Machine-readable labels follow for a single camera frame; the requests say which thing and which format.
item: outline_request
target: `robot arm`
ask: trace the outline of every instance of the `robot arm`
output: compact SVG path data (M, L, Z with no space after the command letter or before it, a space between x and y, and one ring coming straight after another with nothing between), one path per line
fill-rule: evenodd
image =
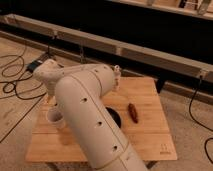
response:
M111 68L101 64L71 70L56 79L55 97L59 111L92 168L100 171L147 171L100 100L115 86Z

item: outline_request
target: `black cable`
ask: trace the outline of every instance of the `black cable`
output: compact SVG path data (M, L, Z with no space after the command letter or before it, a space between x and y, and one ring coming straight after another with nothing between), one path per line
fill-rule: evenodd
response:
M189 104L189 114L190 114L190 117L192 118L192 120L193 120L196 124L198 124L198 125L200 125L201 127L205 128L205 129L207 129L207 130L209 130L210 132L213 132L213 129L212 129L212 128L207 127L206 125L202 124L200 121L198 121L197 119L195 119L195 117L193 116L192 111L191 111L192 103L193 103L193 101L194 101L194 99L195 99L195 97L196 97L196 95L197 95L197 92L198 92L199 89L200 89L200 86L201 86L202 81L203 81L203 77L200 76L199 84L198 84L197 88L195 89L195 92L194 92L194 94L193 94L193 96L192 96L192 98L191 98L190 104ZM208 142L209 142L209 141L212 141L212 140L213 140L213 138L208 138L208 139L205 141L205 143L204 143L204 150L205 150L205 153L206 153L207 158L208 158L209 161L213 164L213 160L212 160L211 157L209 156L208 149L207 149Z
M33 89L29 89L29 90L25 90L25 91L21 91L19 92L18 94L25 94L25 93L28 93L28 92L32 92L32 91L35 91L37 89L39 89L43 84L41 83L38 87L35 87ZM8 99L8 98L11 98L11 97L14 97L16 96L16 94L12 94L12 95L9 95L9 96L5 96L5 97L0 97L0 100L3 100L3 99Z
M21 119L9 130L9 132L0 140L0 144L10 135L10 133L19 125L19 123L34 109L34 107L41 101L41 99L44 97L41 96L34 104L33 106L21 117Z
M213 140L213 138L209 138L205 141L204 149L205 149L206 156L208 157L209 161L213 164L213 159L209 156L209 152L208 152L208 149L207 149L208 143L212 140Z
M200 85L201 85L202 81L203 81L203 78L200 77L199 84L198 84L197 88L195 89L195 92L194 92L194 94L193 94L193 96L192 96L192 98L191 98L190 104L189 104L189 114L190 114L190 117L192 118L192 120L193 120L195 123L197 123L198 125L200 125L200 126L203 127L203 128L206 128L207 130L213 132L213 129L211 129L211 128L207 127L206 125L202 124L200 121L198 121L197 119L195 119L195 117L194 117L193 114L192 114L192 109L191 109L191 108L192 108L192 103L193 103L193 101L194 101L194 99L195 99L195 97L196 97L196 95L197 95L197 92L198 92L199 89L200 89Z

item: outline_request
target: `wooden tabletop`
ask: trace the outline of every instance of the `wooden tabletop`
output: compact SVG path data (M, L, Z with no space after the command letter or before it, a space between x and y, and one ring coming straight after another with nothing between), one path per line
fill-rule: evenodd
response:
M115 109L122 120L122 131L145 161L177 160L177 154L154 80L148 77L123 77L120 89L102 99L105 106ZM135 124L128 115L127 106L133 103L139 114ZM32 133L26 160L28 162L80 162L87 161L71 130L60 131L45 118L54 99L44 100Z

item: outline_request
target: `floor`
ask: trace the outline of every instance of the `floor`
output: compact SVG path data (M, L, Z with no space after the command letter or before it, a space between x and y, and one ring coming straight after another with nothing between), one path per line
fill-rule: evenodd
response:
M23 45L0 38L0 56L7 54L21 54ZM26 63L32 61L41 55L42 52L28 47L24 58ZM76 65L73 61L65 61L63 58L57 59L66 65ZM1 66L12 59L0 58ZM13 73L17 67L10 68L7 74ZM20 91L36 87L39 83L35 80L29 80L27 84L20 83ZM23 96L34 96L44 91L44 88L23 94ZM0 97L6 96L2 92L2 84L0 85ZM189 117L188 105L190 99L163 90L160 94L161 102L166 113L168 123L175 142L178 160L163 161L157 163L152 171L212 171L213 165L208 161L204 153L204 141L213 137L213 133L196 125ZM15 122L26 112L27 108L35 103L36 100L22 101L16 97L0 100L0 139L5 135L6 129L14 125ZM25 154L27 145L30 142L31 132L36 121L39 105L37 105L11 132L11 134L0 143L0 170L5 171L35 171L50 170L47 165L42 163L26 163ZM195 101L193 104L193 113L196 118L206 125L213 126L213 106ZM213 142L208 145L209 153L213 157ZM90 171L87 163L69 163L58 164L60 170L69 171Z

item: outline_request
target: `cup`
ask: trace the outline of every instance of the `cup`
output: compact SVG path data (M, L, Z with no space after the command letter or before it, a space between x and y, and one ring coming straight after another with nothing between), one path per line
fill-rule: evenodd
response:
M59 112L58 107L54 106L46 114L47 121L56 129L62 129L66 126L63 115Z

